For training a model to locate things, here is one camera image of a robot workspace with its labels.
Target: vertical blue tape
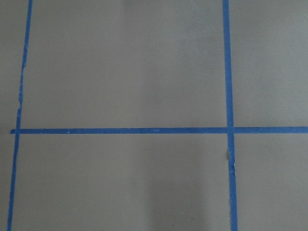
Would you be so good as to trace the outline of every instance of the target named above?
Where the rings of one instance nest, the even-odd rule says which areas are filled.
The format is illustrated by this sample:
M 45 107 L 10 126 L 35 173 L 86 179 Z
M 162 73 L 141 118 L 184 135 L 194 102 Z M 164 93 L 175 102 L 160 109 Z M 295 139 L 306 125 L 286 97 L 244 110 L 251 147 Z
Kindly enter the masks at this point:
M 9 211 L 8 211 L 8 222 L 7 222 L 7 227 L 6 227 L 7 231 L 12 230 L 16 167 L 17 167 L 17 156 L 18 156 L 17 154 L 18 154 L 18 147 L 19 147 L 20 124 L 21 124 L 21 114 L 22 114 L 22 106 L 23 106 L 24 69 L 25 69 L 25 66 L 26 66 L 27 53 L 28 53 L 31 11 L 32 11 L 32 0 L 29 0 L 28 11 L 27 11 L 27 21 L 26 21 L 26 34 L 25 34 L 25 42 L 24 42 L 24 54 L 23 54 L 22 67 L 21 67 L 20 84 L 19 84 L 19 95 L 18 95 L 19 108 L 17 110 L 17 118 L 16 118 L 16 130 L 15 130 L 14 155 L 13 155 L 12 176 L 11 176 L 10 201 L 9 201 Z
M 234 148 L 234 123 L 233 123 L 233 95 L 232 95 L 232 71 L 231 71 L 231 42 L 229 1 L 223 0 L 223 33 L 225 52 L 225 77 L 226 77 L 226 108 L 228 128 L 229 151 L 229 192 L 230 192 L 230 220 L 231 231 L 237 231 L 237 203 L 236 203 L 236 178 L 235 178 L 235 148 Z

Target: horizontal blue tape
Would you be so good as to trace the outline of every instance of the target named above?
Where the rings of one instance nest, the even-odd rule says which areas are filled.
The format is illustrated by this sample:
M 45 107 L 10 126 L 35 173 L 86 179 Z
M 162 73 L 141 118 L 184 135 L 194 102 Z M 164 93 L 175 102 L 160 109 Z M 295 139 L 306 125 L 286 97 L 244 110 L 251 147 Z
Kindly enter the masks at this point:
M 308 127 L 234 127 L 236 134 L 308 133 Z M 228 128 L 28 128 L 20 134 L 223 134 Z
M 210 134 L 227 128 L 38 128 L 20 129 L 20 134 Z

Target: concrete floor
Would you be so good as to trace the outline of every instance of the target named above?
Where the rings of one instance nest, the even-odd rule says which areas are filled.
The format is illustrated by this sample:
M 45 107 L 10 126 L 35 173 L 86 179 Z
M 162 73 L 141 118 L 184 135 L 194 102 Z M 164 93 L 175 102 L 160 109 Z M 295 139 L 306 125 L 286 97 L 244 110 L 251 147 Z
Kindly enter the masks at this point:
M 0 229 L 27 1 L 0 8 Z M 234 124 L 308 126 L 308 3 L 230 1 Z M 222 4 L 33 2 L 22 128 L 225 127 Z M 239 231 L 308 230 L 308 134 L 235 135 Z M 13 231 L 228 231 L 226 134 L 22 134 Z

